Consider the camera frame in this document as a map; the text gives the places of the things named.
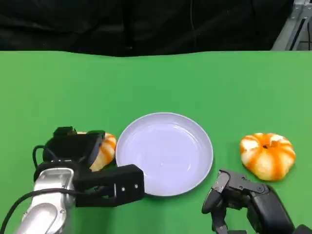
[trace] orange and white pumpkin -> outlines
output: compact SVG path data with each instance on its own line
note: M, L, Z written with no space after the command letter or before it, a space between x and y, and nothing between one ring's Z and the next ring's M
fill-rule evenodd
M296 154L285 137L268 133L245 136L240 142L241 160L262 180L281 180L294 164Z
M116 137L110 133L105 133L104 140L100 146L96 160L90 166L91 171L99 171L115 158Z

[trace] green table surface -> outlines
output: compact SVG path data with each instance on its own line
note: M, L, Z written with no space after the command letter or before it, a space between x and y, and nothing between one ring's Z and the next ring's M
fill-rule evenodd
M271 184L295 225L312 227L312 53L223 52L110 58L63 52L0 53L0 219L33 189L31 152L58 126L103 129L120 136L136 118L175 112L200 124L214 147L206 179L184 195L117 208L74 208L74 233L208 234L211 216L201 206L217 171L246 173L239 142L274 132L294 145L297 160L287 177ZM13 214L19 225L30 200ZM246 209L228 211L230 229L254 233Z

